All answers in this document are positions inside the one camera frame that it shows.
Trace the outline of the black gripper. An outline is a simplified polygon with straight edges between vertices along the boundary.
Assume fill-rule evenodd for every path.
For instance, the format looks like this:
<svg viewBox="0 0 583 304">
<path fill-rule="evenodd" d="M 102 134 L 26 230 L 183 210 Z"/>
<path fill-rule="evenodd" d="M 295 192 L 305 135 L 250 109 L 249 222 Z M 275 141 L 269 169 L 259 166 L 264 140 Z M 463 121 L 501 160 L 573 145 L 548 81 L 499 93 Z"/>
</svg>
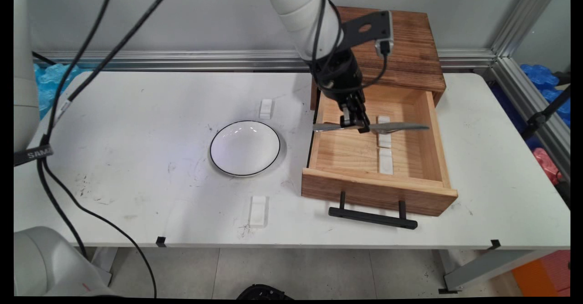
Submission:
<svg viewBox="0 0 583 304">
<path fill-rule="evenodd" d="M 312 61 L 312 74 L 321 92 L 342 110 L 341 127 L 370 132 L 362 87 L 363 75 L 353 51 L 343 50 Z"/>
</svg>

